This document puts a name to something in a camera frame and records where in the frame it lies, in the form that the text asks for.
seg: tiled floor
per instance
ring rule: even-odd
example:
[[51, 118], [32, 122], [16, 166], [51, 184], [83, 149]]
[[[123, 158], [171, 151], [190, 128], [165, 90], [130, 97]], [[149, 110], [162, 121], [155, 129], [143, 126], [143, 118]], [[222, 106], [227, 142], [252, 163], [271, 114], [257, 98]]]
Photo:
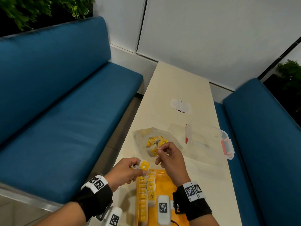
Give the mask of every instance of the tiled floor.
[[[141, 100], [133, 98], [91, 173], [105, 175], [113, 167]], [[48, 211], [0, 196], [0, 226], [32, 226]]]

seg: person's left hand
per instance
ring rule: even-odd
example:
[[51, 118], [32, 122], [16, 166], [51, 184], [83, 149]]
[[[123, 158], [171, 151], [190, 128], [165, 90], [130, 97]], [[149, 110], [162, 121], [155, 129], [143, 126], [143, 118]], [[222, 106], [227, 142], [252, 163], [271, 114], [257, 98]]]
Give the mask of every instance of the person's left hand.
[[131, 165], [139, 165], [139, 163], [140, 159], [138, 158], [123, 158], [104, 176], [112, 192], [125, 183], [130, 184], [132, 180], [136, 181], [138, 176], [147, 174], [145, 170], [130, 168]]

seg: black planter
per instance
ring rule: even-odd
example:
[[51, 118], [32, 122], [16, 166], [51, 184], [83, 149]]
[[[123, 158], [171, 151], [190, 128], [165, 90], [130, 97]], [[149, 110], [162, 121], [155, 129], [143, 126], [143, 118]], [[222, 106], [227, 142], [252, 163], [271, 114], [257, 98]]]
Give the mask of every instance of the black planter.
[[284, 83], [275, 74], [271, 75], [263, 84], [269, 89], [297, 124], [301, 126], [301, 111], [296, 112], [297, 103], [299, 103], [300, 98], [297, 97], [296, 93], [289, 90], [283, 90]]
[[[93, 5], [92, 3], [89, 3], [89, 14], [86, 16], [92, 17], [93, 16]], [[62, 24], [66, 22], [71, 22], [77, 20], [72, 16], [71, 13], [69, 13], [66, 9], [59, 5], [53, 4], [51, 6], [51, 13], [52, 16], [48, 15], [40, 15], [37, 18], [36, 22], [30, 22], [30, 27], [33, 29], [40, 29], [52, 25], [57, 25], [57, 24]], [[0, 9], [0, 37], [2, 36], [7, 36], [7, 35], [12, 35], [12, 34], [17, 34], [21, 33], [22, 31], [19, 30], [15, 22], [13, 21], [12, 18], [9, 18], [6, 13]]]

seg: paper on table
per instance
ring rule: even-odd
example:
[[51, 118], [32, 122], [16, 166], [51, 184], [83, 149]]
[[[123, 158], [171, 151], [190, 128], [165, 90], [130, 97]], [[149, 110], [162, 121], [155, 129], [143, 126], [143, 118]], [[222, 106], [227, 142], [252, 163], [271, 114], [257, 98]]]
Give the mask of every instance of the paper on table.
[[171, 99], [170, 101], [170, 107], [174, 108], [176, 110], [179, 110], [182, 113], [188, 113], [191, 114], [191, 106], [188, 103], [176, 100], [176, 99]]

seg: blue bench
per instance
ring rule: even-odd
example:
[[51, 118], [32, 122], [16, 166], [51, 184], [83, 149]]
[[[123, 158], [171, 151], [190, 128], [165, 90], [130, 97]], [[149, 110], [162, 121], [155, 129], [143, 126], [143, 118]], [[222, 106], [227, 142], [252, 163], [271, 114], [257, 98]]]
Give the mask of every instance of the blue bench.
[[215, 102], [243, 226], [301, 225], [301, 129], [258, 80]]
[[67, 203], [142, 75], [108, 62], [102, 17], [0, 39], [0, 182]]

